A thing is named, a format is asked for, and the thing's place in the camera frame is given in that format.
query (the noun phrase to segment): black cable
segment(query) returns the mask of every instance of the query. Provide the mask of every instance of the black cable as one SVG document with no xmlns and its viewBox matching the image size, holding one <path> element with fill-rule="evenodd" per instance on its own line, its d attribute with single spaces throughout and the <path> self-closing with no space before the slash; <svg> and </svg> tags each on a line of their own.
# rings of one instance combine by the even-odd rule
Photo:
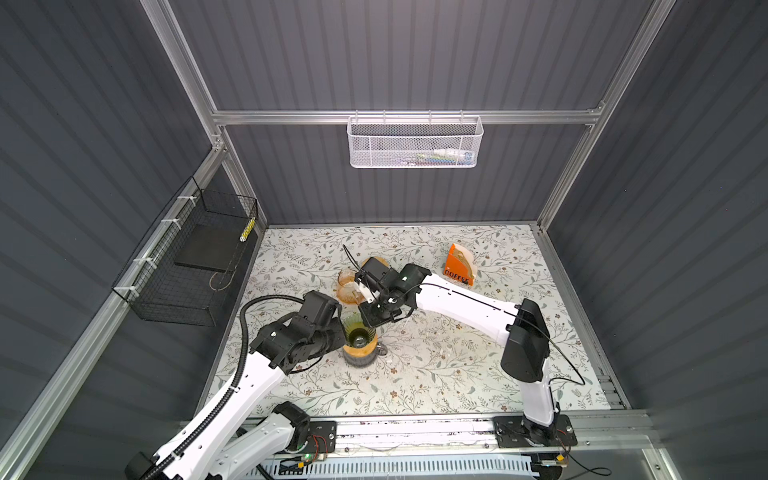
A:
<svg viewBox="0 0 768 480">
<path fill-rule="evenodd" d="M 403 292 L 402 295 L 406 296 L 411 292 L 411 290 L 415 289 L 417 286 L 422 286 L 422 285 L 432 285 L 432 286 L 437 286 L 438 288 L 442 288 L 443 290 L 447 290 L 447 288 L 445 288 L 443 285 L 438 285 L 437 283 L 420 283 L 418 285 L 414 285 L 411 288 L 407 289 L 405 292 Z"/>
<path fill-rule="evenodd" d="M 574 458 L 573 454 L 571 454 L 571 453 L 568 453 L 568 457 L 571 460 L 573 460 L 574 462 L 576 462 L 578 464 L 578 466 L 582 467 L 584 469 L 584 471 L 582 473 L 577 473 L 576 475 L 574 475 L 572 477 L 565 478 L 564 480 L 573 480 L 574 478 L 579 478 L 579 477 L 581 477 L 583 475 L 586 475 L 587 473 L 594 473 L 595 475 L 599 475 L 601 477 L 610 477 L 611 475 L 614 474 L 613 471 L 610 468 L 608 468 L 608 467 L 587 468 L 587 467 L 583 466 L 581 464 L 581 462 L 579 462 L 576 458 Z"/>
<path fill-rule="evenodd" d="M 194 442 L 195 439 L 200 436 L 200 433 L 202 433 L 203 430 L 205 430 L 205 428 L 210 425 L 216 416 L 219 415 L 227 402 L 229 402 L 229 399 L 234 392 L 233 389 L 235 389 L 240 384 L 240 377 L 243 376 L 246 358 L 248 357 L 248 324 L 245 319 L 245 312 L 251 306 L 255 305 L 256 303 L 263 302 L 264 300 L 292 300 L 293 302 L 304 303 L 304 300 L 290 295 L 262 295 L 246 302 L 246 304 L 243 305 L 243 308 L 240 309 L 239 315 L 243 342 L 240 345 L 240 358 L 237 360 L 237 369 L 235 370 L 234 375 L 232 375 L 232 383 L 230 384 L 230 388 L 227 389 L 227 391 L 221 397 L 221 400 L 219 400 L 214 409 L 210 411 L 208 416 L 205 417 L 205 419 L 197 426 L 197 428 L 193 430 L 192 433 L 189 434 L 169 456 L 165 457 L 162 462 L 158 463 L 149 471 L 147 471 L 147 473 L 142 475 L 141 480 L 152 480 L 152 478 L 156 478 L 177 457 L 180 457 L 184 453 L 184 450 L 186 450 L 188 446 L 192 445 L 192 442 Z"/>
<path fill-rule="evenodd" d="M 355 261 L 352 254 L 349 252 L 349 249 L 342 243 L 341 246 L 344 249 L 344 253 L 346 253 L 346 257 L 349 259 L 349 261 L 352 263 L 352 265 L 357 269 L 358 272 L 362 271 L 362 268 L 360 268 L 360 265 Z"/>
<path fill-rule="evenodd" d="M 384 291 L 386 288 L 379 282 L 371 273 L 366 272 L 362 269 L 362 267 L 355 261 L 352 254 L 349 252 L 349 249 L 342 243 L 342 248 L 344 249 L 344 252 L 346 253 L 346 257 L 349 259 L 349 261 L 352 263 L 352 265 L 357 269 L 359 273 L 362 273 L 361 281 L 363 281 L 366 284 L 366 287 L 368 287 L 368 290 L 372 291 L 372 288 L 370 284 L 368 283 L 368 280 L 371 279 L 376 284 L 376 286 L 379 288 L 379 290 Z"/>
<path fill-rule="evenodd" d="M 320 356 L 320 358 L 318 358 L 316 362 L 314 362 L 312 365 L 310 365 L 310 366 L 306 367 L 305 369 L 301 369 L 301 370 L 292 370 L 292 371 L 288 372 L 288 375 L 293 375 L 294 373 L 301 373 L 301 372 L 306 372 L 307 370 L 311 369 L 312 367 L 314 367 L 315 365 L 317 365 L 318 363 L 320 363 L 320 360 L 322 360 L 324 356 L 325 356 L 325 355 L 321 355 L 321 356 Z"/>
<path fill-rule="evenodd" d="M 261 464 L 256 465 L 256 470 L 258 470 L 261 476 L 263 476 L 266 480 L 275 480 L 275 478 L 272 475 L 270 475 L 270 473 L 267 470 L 265 470 L 264 467 L 261 466 Z"/>
</svg>

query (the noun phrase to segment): table surface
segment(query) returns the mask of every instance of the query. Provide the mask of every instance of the table surface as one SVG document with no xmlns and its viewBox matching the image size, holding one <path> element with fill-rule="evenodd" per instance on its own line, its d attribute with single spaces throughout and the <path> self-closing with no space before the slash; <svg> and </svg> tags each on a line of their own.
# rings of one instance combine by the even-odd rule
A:
<svg viewBox="0 0 768 480">
<path fill-rule="evenodd" d="M 442 275 L 451 243 L 475 255 L 478 278 L 472 289 L 519 303 L 538 302 L 550 335 L 586 379 L 585 386 L 555 380 L 554 397 L 563 410 L 609 409 L 584 347 L 571 324 L 531 228 L 347 227 L 268 230 L 242 303 L 268 293 L 302 296 L 319 290 L 335 296 L 338 272 L 349 261 L 342 244 L 358 261 L 371 255 L 399 269 L 417 263 Z M 247 314 L 249 337 L 297 305 L 284 300 L 259 303 Z M 345 306 L 343 317 L 356 306 Z M 389 349 L 365 368 L 346 364 L 341 351 L 326 355 L 307 372 L 288 376 L 253 411 L 263 416 L 289 400 L 310 415 L 403 415 L 521 411 L 517 383 L 499 365 L 503 348 L 477 330 L 437 313 L 416 311 L 397 324 L 379 327 Z M 217 368 L 209 398 L 234 372 L 240 351 L 235 324 Z M 552 376 L 578 379 L 565 359 L 551 349 Z"/>
</svg>

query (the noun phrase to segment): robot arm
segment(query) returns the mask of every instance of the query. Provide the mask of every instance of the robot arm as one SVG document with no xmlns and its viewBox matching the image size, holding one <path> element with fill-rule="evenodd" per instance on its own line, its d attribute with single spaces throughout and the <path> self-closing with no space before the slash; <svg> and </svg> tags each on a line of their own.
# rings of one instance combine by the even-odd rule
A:
<svg viewBox="0 0 768 480">
<path fill-rule="evenodd" d="M 536 302 L 503 302 L 456 286 L 426 268 L 409 263 L 398 272 L 371 258 L 356 282 L 366 301 L 360 305 L 367 326 L 397 322 L 402 306 L 441 313 L 488 335 L 504 346 L 502 369 L 518 380 L 526 436 L 538 444 L 554 438 L 559 413 L 549 387 L 549 332 Z"/>
<path fill-rule="evenodd" d="M 250 306 L 246 304 L 241 312 Z M 344 344 L 339 303 L 309 292 L 299 312 L 291 312 L 259 330 L 245 356 L 236 386 L 230 377 L 206 406 L 153 456 L 139 453 L 125 469 L 130 480 L 227 480 L 242 475 L 266 457 L 284 449 L 303 447 L 309 416 L 286 402 L 255 429 L 226 445 L 245 418 L 267 393 L 293 371 L 297 363 L 315 359 Z M 229 396 L 222 405 L 221 400 Z M 190 441 L 193 432 L 202 432 Z"/>
<path fill-rule="evenodd" d="M 518 380 L 523 396 L 525 431 L 521 435 L 541 445 L 551 442 L 559 411 L 549 388 L 549 333 L 535 302 L 525 299 L 516 305 L 495 300 L 413 263 L 398 272 L 375 258 L 362 266 L 356 282 L 366 297 L 359 309 L 367 326 L 397 322 L 422 308 L 470 325 L 503 345 L 502 369 Z M 244 312 L 252 302 L 240 312 L 243 323 Z M 401 316 L 403 306 L 410 307 L 410 312 Z M 230 378 L 185 429 L 154 455 L 134 456 L 125 469 L 127 478 L 229 480 L 241 478 L 254 465 L 284 449 L 300 450 L 306 443 L 310 418 L 288 402 L 277 406 L 246 435 L 226 444 L 258 402 L 297 363 L 342 347 L 345 340 L 339 310 L 334 299 L 312 291 L 304 296 L 299 312 L 262 327 L 249 345 L 238 384 L 233 386 L 235 376 Z M 225 396 L 229 399 L 222 404 Z M 192 440 L 191 435 L 200 427 L 202 431 Z"/>
</svg>

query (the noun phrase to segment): metal bracket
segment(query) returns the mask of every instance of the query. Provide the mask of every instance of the metal bracket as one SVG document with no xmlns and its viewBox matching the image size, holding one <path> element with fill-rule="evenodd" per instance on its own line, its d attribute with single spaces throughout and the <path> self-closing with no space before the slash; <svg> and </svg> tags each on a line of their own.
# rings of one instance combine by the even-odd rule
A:
<svg viewBox="0 0 768 480">
<path fill-rule="evenodd" d="M 318 454 L 333 453 L 336 451 L 336 425 L 336 422 L 333 421 L 310 421 L 310 433 L 307 436 L 306 444 L 298 452 L 286 452 L 283 450 L 278 453 L 288 453 L 294 455 L 301 453 L 314 453 L 315 451 L 317 451 Z M 320 439 L 325 439 L 325 442 L 320 440 L 317 446 L 315 446 L 315 442 L 311 439 L 313 436 L 316 436 Z"/>
<path fill-rule="evenodd" d="M 493 418 L 493 428 L 499 448 L 521 449 L 536 446 L 531 443 L 523 430 L 523 418 L 523 415 Z M 578 444 L 571 419 L 567 415 L 558 415 L 555 430 L 558 432 L 558 437 L 552 439 L 549 445 L 543 446 L 561 448 L 563 445 L 572 447 Z"/>
<path fill-rule="evenodd" d="M 210 142 L 213 145 L 213 148 L 217 150 L 224 147 L 224 139 L 221 137 L 221 134 L 211 134 Z"/>
<path fill-rule="evenodd" d="M 624 399 L 622 399 L 623 393 L 619 393 L 619 389 L 616 387 L 614 380 L 610 376 L 598 374 L 598 382 L 600 383 L 600 388 L 605 393 L 605 399 L 611 405 L 612 410 L 627 408 L 624 404 Z"/>
</svg>

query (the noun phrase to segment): gray wall panel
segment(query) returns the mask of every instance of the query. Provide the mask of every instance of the gray wall panel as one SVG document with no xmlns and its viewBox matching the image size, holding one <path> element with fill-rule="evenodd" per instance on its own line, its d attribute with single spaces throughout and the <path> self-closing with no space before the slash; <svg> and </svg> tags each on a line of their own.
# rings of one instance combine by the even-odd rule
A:
<svg viewBox="0 0 768 480">
<path fill-rule="evenodd" d="M 210 143 L 138 2 L 1 1 L 0 30 L 4 444 Z M 119 478 L 193 413 L 222 329 L 129 316 L 27 478 Z"/>
<path fill-rule="evenodd" d="M 550 229 L 686 478 L 764 476 L 768 5 L 678 2 Z"/>
<path fill-rule="evenodd" d="M 597 105 L 649 1 L 172 0 L 222 110 Z"/>
<path fill-rule="evenodd" d="M 229 126 L 273 224 L 535 220 L 584 128 L 485 127 L 478 166 L 356 169 L 343 126 Z"/>
</svg>

